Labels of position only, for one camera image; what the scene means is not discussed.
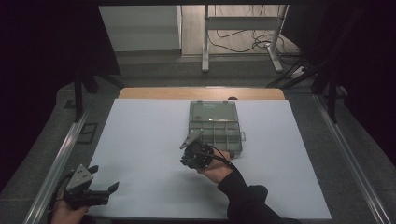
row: white board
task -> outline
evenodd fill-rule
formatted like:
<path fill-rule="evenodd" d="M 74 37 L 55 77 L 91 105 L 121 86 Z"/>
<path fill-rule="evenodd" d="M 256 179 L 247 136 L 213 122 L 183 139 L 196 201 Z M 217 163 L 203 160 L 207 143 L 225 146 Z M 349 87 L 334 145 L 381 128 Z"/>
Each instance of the white board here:
<path fill-rule="evenodd" d="M 179 160 L 188 133 L 190 101 L 114 102 L 93 155 L 91 189 L 120 181 L 97 217 L 226 218 L 228 200 L 217 185 Z M 249 185 L 264 185 L 266 203 L 282 217 L 332 218 L 292 115 L 289 101 L 236 101 L 246 133 L 233 164 Z"/>

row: metal bar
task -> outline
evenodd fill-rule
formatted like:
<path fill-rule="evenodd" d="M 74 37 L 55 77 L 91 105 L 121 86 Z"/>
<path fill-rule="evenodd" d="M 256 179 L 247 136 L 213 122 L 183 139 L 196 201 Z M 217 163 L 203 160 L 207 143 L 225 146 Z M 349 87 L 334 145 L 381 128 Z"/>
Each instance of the metal bar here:
<path fill-rule="evenodd" d="M 205 5 L 204 45 L 202 46 L 202 71 L 209 72 L 209 42 L 208 39 L 209 6 Z"/>
<path fill-rule="evenodd" d="M 56 184 L 59 181 L 59 177 L 64 169 L 64 166 L 66 165 L 70 152 L 72 151 L 73 146 L 77 141 L 78 134 L 81 131 L 85 119 L 88 116 L 91 108 L 92 98 L 93 96 L 89 95 L 87 100 L 87 107 L 85 108 L 80 120 L 72 124 L 66 138 L 64 139 L 64 143 L 59 149 L 58 155 L 56 156 L 53 164 L 51 165 L 49 173 L 47 174 L 43 185 L 41 185 L 41 188 L 37 193 L 37 196 L 35 197 L 35 200 L 33 201 L 33 204 L 30 207 L 30 210 L 23 223 L 38 223 L 43 216 L 47 204 L 50 200 L 51 193 L 55 190 Z"/>
<path fill-rule="evenodd" d="M 278 15 L 276 27 L 274 29 L 273 38 L 271 40 L 271 45 L 267 48 L 268 53 L 270 54 L 270 58 L 273 62 L 274 68 L 275 68 L 276 72 L 278 72 L 278 73 L 282 73 L 283 68 L 282 68 L 282 65 L 280 64 L 279 58 L 276 55 L 275 47 L 276 47 L 277 38 L 279 37 L 279 34 L 280 34 L 280 29 L 282 28 L 282 25 L 283 25 L 283 20 L 285 20 L 285 15 L 286 15 L 287 9 L 288 9 L 288 6 L 285 6 L 285 5 L 281 6 L 280 14 Z"/>
<path fill-rule="evenodd" d="M 277 18 L 276 27 L 274 28 L 273 39 L 272 39 L 271 45 L 270 45 L 271 51 L 275 51 L 276 41 L 277 41 L 277 38 L 279 37 L 280 29 L 282 28 L 283 20 L 285 20 L 286 10 L 288 8 L 288 6 L 285 6 L 285 5 L 282 5 L 280 7 L 281 7 L 280 14 L 278 15 L 278 18 Z"/>
<path fill-rule="evenodd" d="M 76 100 L 76 116 L 75 122 L 81 119 L 82 115 L 82 88 L 81 88 L 81 73 L 77 70 L 75 74 L 75 100 Z"/>
<path fill-rule="evenodd" d="M 344 157 L 344 160 L 349 167 L 350 172 L 352 173 L 355 181 L 361 190 L 361 193 L 366 200 L 369 208 L 371 209 L 373 216 L 378 224 L 391 224 L 387 212 L 385 211 L 384 205 L 379 199 L 378 195 L 375 193 L 375 189 L 370 184 L 370 181 L 367 179 L 363 170 L 359 166 L 358 161 L 355 158 L 347 140 L 343 136 L 340 128 L 336 123 L 332 122 L 332 119 L 327 114 L 326 103 L 323 99 L 318 97 L 317 95 L 313 95 L 314 101 L 318 106 L 319 111 L 321 112 L 323 118 L 326 121 L 326 124 L 329 127 L 330 132 L 332 133 L 332 137 L 335 140 L 338 148 L 340 149 L 341 154 Z"/>
<path fill-rule="evenodd" d="M 278 17 L 210 17 L 208 30 L 274 30 Z"/>

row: wooden floor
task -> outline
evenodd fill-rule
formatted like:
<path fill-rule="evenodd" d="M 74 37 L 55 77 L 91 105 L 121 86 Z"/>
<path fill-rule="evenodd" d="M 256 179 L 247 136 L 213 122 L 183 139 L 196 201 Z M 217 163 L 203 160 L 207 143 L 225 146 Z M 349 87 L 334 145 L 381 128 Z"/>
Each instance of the wooden floor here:
<path fill-rule="evenodd" d="M 271 16 L 277 15 L 278 5 L 262 6 L 262 5 L 243 5 L 243 6 L 209 6 L 209 16 Z M 182 54 L 198 55 L 202 54 L 202 46 L 204 43 L 204 17 L 205 6 L 183 6 L 182 7 Z M 244 31 L 235 35 L 221 37 L 233 34 L 237 31 L 209 31 L 210 40 L 216 44 L 236 51 L 245 51 L 251 49 L 254 43 L 254 37 L 259 35 L 267 35 L 260 38 L 261 41 L 271 41 L 270 34 L 273 31 Z M 298 48 L 292 44 L 287 38 L 281 36 L 277 40 L 277 48 L 279 51 L 290 53 L 298 53 Z M 209 45 L 210 54 L 233 54 L 242 52 L 233 52 L 229 49 Z M 267 53 L 266 49 L 252 49 L 243 53 Z"/>

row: dark wall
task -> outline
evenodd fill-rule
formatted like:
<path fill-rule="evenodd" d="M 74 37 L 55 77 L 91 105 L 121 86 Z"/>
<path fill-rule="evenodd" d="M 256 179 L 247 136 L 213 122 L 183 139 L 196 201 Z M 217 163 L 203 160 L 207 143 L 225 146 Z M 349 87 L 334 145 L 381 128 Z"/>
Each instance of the dark wall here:
<path fill-rule="evenodd" d="M 396 164 L 396 3 L 372 3 L 340 56 L 346 106 Z"/>
<path fill-rule="evenodd" d="M 78 70 L 120 70 L 97 6 L 0 3 L 1 189 Z M 94 74 L 82 74 L 84 77 Z"/>
<path fill-rule="evenodd" d="M 368 1 L 337 55 L 338 85 L 353 116 L 396 164 L 396 2 Z M 354 6 L 292 6 L 282 34 L 313 65 L 333 48 Z"/>

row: table leg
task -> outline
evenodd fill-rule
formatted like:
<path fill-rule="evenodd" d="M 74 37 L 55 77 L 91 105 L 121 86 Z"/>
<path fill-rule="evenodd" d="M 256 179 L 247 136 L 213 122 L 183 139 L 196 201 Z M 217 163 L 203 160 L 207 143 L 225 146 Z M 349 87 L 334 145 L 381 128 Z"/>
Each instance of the table leg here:
<path fill-rule="evenodd" d="M 208 23 L 209 23 L 209 5 L 205 5 L 205 27 L 204 27 L 204 45 L 202 47 L 202 71 L 209 72 L 209 43 L 208 37 Z"/>
<path fill-rule="evenodd" d="M 278 73 L 283 72 L 282 65 L 280 64 L 279 58 L 276 55 L 276 41 L 280 34 L 280 29 L 282 28 L 283 20 L 285 20 L 286 10 L 288 8 L 287 5 L 280 6 L 280 14 L 278 15 L 278 20 L 276 23 L 276 28 L 274 30 L 273 39 L 271 41 L 271 45 L 267 47 L 268 53 L 270 54 L 271 60 L 273 62 L 274 68 Z"/>

